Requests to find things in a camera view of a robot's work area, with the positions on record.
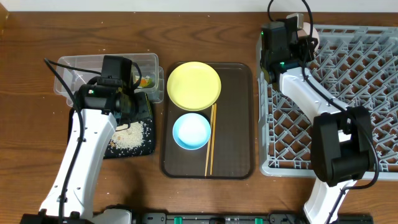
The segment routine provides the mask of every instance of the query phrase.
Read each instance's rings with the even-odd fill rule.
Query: plastic container
[[[379,179],[398,180],[398,28],[314,27],[320,47],[307,67],[333,96],[369,110]],[[260,40],[256,47],[260,171],[271,176],[315,177],[310,161],[311,122],[291,99],[264,81]],[[363,179],[373,175],[366,172]]]
[[[115,56],[122,56],[136,62],[141,69],[142,78],[150,80],[151,84],[146,88],[139,88],[136,91],[143,91],[147,93],[148,99],[152,103],[160,103],[163,101],[164,96],[164,74],[163,69],[159,67],[159,59],[156,54],[112,54]],[[68,65],[76,68],[84,68],[100,72],[105,55],[80,55],[80,56],[64,56],[58,60],[58,63]],[[138,71],[133,69],[133,75],[138,77]],[[68,85],[72,93],[77,91],[82,84],[86,84],[88,80],[95,76],[93,73],[79,72],[69,70],[67,68],[57,67],[57,72]],[[68,93],[55,78],[54,92],[58,95],[63,95],[67,98],[67,105],[72,106]]]

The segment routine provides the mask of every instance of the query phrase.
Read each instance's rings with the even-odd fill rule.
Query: yellow plate
[[[171,73],[167,81],[167,93],[178,107],[199,111],[217,100],[221,93],[221,80],[209,65],[187,62]]]

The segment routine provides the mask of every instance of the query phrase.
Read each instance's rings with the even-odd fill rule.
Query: clear plastic container
[[[147,93],[148,99],[152,103],[160,103],[164,97],[164,72],[159,67],[159,59],[156,54],[112,54],[115,56],[122,56],[136,62],[141,69],[142,79],[145,80],[146,84],[136,90]],[[100,72],[102,69],[102,63],[105,55],[81,55],[81,56],[64,56],[58,60],[58,63],[68,65],[76,68],[84,68]],[[69,70],[67,68],[57,67],[57,72],[60,74],[62,79],[68,85],[72,93],[79,90],[82,84],[86,84],[88,80],[95,76],[99,76],[93,73],[79,72],[75,70]],[[132,74],[134,77],[138,77],[138,71],[133,70]],[[68,93],[61,85],[61,83],[55,78],[54,81],[54,92],[58,95],[63,95],[67,98],[67,105],[72,106]]]

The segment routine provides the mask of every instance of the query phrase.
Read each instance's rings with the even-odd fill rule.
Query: green clip
[[[174,224],[182,224],[182,217],[174,217]]]
[[[254,224],[262,224],[262,218],[255,218],[254,219]]]

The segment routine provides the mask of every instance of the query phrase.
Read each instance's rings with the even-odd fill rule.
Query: black base
[[[166,215],[147,213],[142,224],[309,224],[304,216],[293,213],[268,215]],[[332,224],[373,224],[370,215],[339,215]]]
[[[64,218],[67,224],[93,224],[88,220]],[[24,214],[20,224],[58,224],[58,217]]]

